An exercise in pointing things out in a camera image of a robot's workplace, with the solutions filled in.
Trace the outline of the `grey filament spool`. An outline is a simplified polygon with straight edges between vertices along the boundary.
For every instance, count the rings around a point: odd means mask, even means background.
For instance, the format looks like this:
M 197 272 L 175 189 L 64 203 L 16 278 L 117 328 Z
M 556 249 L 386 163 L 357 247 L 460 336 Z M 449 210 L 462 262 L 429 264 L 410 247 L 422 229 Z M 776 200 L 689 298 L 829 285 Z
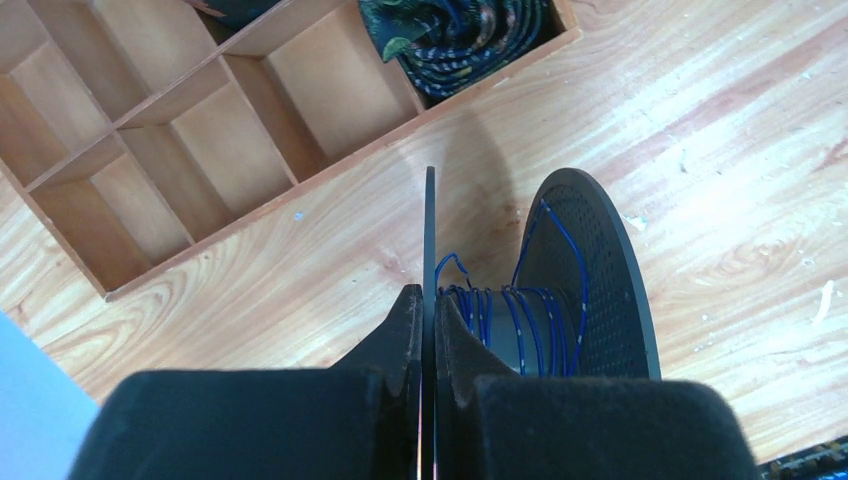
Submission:
M 657 380 L 659 355 L 635 253 L 611 199 L 587 172 L 550 174 L 529 210 L 508 282 L 442 285 L 456 253 L 436 254 L 436 174 L 424 204 L 421 344 L 421 475 L 437 473 L 438 378 L 435 307 L 449 300 L 470 334 L 522 377 Z

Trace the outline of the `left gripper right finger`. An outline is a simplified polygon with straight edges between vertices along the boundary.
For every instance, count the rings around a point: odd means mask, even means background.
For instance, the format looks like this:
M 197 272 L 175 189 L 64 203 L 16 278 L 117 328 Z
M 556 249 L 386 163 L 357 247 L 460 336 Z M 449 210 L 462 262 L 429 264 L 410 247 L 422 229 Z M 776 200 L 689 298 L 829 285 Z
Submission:
M 442 479 L 754 479 L 735 414 L 686 381 L 522 377 L 435 307 Z

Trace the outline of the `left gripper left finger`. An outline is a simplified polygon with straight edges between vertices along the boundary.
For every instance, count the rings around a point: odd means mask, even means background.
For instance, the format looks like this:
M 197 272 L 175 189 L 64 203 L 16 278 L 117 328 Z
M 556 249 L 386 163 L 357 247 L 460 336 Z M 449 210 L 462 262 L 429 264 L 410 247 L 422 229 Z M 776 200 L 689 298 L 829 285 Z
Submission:
M 412 479 L 417 285 L 327 368 L 147 370 L 114 389 L 73 479 Z

